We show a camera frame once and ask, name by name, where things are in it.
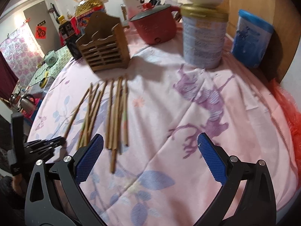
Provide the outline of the red electric cooking pot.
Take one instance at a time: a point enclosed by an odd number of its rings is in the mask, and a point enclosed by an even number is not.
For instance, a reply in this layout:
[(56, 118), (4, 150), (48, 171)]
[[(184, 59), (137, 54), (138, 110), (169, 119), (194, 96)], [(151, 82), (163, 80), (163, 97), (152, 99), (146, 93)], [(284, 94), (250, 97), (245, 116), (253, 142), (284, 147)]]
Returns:
[(176, 35), (176, 21), (172, 12), (180, 7), (172, 5), (153, 6), (143, 4), (143, 11), (130, 19), (139, 36), (148, 45), (157, 45), (173, 39)]

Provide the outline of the dark red hanging garment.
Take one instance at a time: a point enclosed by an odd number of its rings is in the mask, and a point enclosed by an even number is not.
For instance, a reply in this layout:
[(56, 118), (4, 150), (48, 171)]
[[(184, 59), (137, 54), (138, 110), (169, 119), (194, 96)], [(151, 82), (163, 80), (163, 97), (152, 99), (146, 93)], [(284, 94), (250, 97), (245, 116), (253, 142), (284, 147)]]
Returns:
[(0, 97), (9, 100), (17, 82), (18, 77), (8, 65), (2, 52), (0, 52)]

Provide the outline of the painted wooden chopstick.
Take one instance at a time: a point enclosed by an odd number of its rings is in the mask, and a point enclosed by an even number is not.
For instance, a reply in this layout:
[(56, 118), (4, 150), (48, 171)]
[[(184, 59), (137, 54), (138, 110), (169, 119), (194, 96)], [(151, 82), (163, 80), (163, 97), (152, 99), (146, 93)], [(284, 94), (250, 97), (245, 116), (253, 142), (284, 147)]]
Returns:
[(123, 142), (128, 146), (128, 79), (125, 76), (123, 86)]

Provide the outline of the blue plastic package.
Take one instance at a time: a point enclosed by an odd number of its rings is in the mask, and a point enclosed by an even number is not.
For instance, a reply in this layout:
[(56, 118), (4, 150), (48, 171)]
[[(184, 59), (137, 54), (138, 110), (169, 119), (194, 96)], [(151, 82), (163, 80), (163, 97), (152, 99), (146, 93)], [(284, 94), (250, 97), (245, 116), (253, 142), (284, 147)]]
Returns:
[(248, 68), (257, 68), (264, 57), (274, 27), (260, 17), (240, 9), (232, 46), (233, 56)]

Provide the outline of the yellow round object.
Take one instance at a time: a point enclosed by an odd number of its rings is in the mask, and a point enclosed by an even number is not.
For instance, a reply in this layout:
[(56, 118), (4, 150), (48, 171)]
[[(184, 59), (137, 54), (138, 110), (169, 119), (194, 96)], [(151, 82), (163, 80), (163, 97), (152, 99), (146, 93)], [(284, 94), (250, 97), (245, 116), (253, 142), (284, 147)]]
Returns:
[(49, 71), (47, 70), (44, 74), (44, 78), (40, 81), (39, 86), (40, 88), (44, 88), (48, 82), (48, 75), (49, 75)]

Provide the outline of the orange red plastic bag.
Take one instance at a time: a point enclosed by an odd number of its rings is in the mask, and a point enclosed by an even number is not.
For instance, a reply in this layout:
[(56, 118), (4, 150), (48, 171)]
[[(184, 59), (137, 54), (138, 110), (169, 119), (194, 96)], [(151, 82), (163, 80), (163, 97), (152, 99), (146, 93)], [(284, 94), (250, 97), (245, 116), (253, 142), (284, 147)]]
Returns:
[(269, 82), (270, 91), (282, 108), (288, 123), (294, 146), (295, 161), (298, 169), (298, 188), (300, 188), (301, 166), (301, 113), (292, 95), (273, 79)]

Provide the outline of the dark soy sauce bottle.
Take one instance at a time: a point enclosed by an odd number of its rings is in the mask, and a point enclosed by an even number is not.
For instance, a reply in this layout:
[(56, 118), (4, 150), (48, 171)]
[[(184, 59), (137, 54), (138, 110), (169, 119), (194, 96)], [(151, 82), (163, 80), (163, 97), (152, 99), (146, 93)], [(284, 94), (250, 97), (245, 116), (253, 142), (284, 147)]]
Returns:
[(63, 15), (58, 18), (58, 21), (60, 23), (59, 33), (64, 39), (66, 46), (68, 47), (74, 59), (80, 59), (82, 55), (76, 45), (76, 41), (79, 39), (79, 37), (76, 34), (72, 23), (66, 20)]

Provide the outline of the wooden slatted utensil holder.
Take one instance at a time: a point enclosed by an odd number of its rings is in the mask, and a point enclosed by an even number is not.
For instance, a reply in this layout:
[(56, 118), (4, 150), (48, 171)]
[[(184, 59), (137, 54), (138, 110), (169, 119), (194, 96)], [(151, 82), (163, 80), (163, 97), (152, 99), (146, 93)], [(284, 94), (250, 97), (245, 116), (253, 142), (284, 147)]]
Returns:
[(94, 72), (127, 68), (131, 59), (121, 20), (101, 11), (91, 14), (85, 33), (76, 45)]

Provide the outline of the stainless steel kettle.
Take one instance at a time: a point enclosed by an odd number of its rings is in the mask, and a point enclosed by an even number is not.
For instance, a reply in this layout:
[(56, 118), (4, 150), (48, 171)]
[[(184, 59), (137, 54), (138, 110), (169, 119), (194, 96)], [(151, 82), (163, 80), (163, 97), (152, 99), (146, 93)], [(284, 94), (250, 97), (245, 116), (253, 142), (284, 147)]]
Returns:
[(21, 108), (28, 114), (32, 115), (36, 110), (39, 99), (31, 94), (25, 94), (20, 98)]

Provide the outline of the pink floral hanging curtain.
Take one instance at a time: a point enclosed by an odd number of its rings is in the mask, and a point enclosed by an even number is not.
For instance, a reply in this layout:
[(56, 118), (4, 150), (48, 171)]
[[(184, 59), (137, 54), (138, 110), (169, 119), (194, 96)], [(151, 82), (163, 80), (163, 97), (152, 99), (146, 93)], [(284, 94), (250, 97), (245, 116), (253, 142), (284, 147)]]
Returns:
[(44, 53), (28, 24), (16, 29), (1, 43), (1, 52), (20, 85), (27, 87), (36, 66), (44, 59)]

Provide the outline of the pink floral tablecloth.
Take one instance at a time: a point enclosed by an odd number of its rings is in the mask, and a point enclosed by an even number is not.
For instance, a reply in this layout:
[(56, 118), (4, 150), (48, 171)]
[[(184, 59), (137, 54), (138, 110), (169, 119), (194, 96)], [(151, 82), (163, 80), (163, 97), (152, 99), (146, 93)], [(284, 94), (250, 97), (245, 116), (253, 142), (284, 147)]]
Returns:
[[(243, 162), (264, 160), (277, 209), (298, 187), (290, 130), (269, 90), (231, 54), (226, 40), (220, 66), (203, 70), (183, 59), (182, 34), (146, 45), (128, 35), (132, 59), (127, 69), (94, 73), (84, 60), (70, 60), (51, 85), (32, 124), (29, 140), (64, 136), (71, 116), (90, 87), (108, 84), (94, 133), (106, 133), (112, 79), (128, 79), (128, 146), (110, 172), (111, 152), (102, 151), (81, 189), (108, 225), (193, 225), (221, 184), (198, 151), (206, 133)], [(87, 111), (87, 97), (55, 158), (73, 155)]]

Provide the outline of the milk powder tin gold lid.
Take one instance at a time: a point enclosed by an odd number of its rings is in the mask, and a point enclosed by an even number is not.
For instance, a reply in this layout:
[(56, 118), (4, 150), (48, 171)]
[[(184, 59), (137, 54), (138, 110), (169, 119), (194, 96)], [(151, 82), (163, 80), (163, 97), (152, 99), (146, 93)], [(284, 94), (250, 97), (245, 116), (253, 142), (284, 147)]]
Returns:
[(227, 11), (184, 4), (181, 16), (185, 61), (202, 69), (219, 66), (229, 19)]

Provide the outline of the red fu door decoration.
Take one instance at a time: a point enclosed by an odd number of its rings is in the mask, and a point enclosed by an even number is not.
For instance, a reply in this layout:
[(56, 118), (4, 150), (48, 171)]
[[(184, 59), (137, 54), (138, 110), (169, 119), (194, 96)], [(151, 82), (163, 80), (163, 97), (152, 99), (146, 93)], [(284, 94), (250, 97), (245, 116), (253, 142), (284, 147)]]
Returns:
[(45, 39), (46, 38), (47, 27), (45, 24), (38, 24), (35, 30), (36, 39)]

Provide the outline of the mint green small appliance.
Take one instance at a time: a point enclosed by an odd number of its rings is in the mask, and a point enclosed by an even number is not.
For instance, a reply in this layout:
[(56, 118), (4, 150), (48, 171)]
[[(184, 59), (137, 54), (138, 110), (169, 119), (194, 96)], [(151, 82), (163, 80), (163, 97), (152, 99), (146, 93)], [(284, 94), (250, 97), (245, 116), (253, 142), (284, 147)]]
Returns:
[(57, 60), (58, 55), (57, 52), (54, 50), (47, 52), (44, 56), (44, 63), (46, 63), (48, 67), (52, 67), (53, 65), (55, 65)]

